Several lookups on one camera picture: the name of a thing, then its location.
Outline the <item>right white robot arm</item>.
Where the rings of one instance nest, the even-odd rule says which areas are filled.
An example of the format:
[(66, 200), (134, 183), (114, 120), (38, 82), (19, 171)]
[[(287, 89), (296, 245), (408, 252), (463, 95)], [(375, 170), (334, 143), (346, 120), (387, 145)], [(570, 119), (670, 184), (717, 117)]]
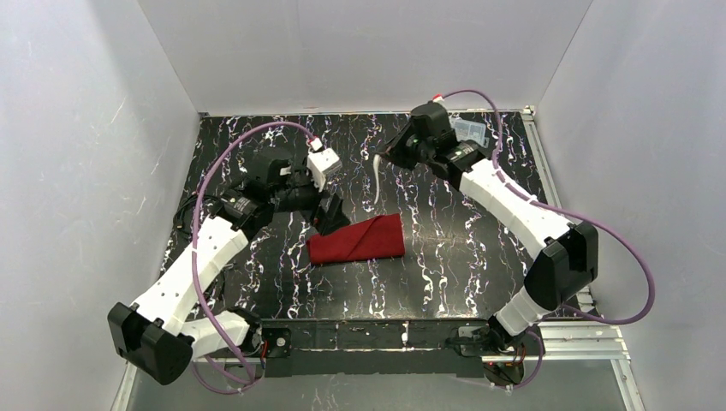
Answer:
[(533, 258), (522, 288), (486, 326), (451, 341), (485, 352), (514, 347), (529, 327), (598, 276), (597, 229), (536, 206), (535, 197), (496, 167), (494, 159), (477, 139), (459, 136), (448, 111), (434, 101), (414, 108), (406, 126), (373, 158), (375, 170), (383, 160), (406, 170), (426, 165), (513, 232)]

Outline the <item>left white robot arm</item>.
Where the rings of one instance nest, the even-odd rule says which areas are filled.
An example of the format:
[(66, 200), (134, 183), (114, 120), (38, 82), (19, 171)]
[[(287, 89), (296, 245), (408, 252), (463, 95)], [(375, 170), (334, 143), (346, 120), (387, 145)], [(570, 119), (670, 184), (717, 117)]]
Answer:
[(188, 316), (194, 307), (205, 307), (205, 291), (275, 214), (298, 212), (321, 235), (349, 225), (342, 199), (326, 189), (341, 167), (331, 148), (310, 150), (300, 164), (282, 148), (261, 149), (242, 178), (216, 197), (197, 241), (131, 304), (118, 302), (110, 309), (116, 352), (161, 385), (223, 348), (260, 355), (265, 333), (259, 316), (249, 310), (232, 308), (194, 321)]

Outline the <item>white plastic spoon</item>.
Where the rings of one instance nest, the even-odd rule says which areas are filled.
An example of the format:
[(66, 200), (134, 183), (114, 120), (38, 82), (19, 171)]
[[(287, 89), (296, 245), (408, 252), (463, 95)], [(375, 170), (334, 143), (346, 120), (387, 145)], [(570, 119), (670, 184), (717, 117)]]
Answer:
[(372, 161), (372, 167), (373, 167), (373, 175), (374, 175), (374, 182), (375, 182), (375, 197), (373, 204), (376, 205), (380, 200), (380, 194), (381, 194), (381, 182), (380, 182), (380, 167), (382, 163), (382, 156), (380, 154), (375, 154)]

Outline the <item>red cloth napkin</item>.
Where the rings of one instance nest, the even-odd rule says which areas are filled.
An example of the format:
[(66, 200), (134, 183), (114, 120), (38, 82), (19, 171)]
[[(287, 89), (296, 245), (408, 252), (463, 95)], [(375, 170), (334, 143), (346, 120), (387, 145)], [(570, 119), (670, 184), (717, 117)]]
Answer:
[(376, 216), (329, 235), (313, 235), (306, 248), (313, 265), (402, 257), (405, 245), (401, 217), (398, 213)]

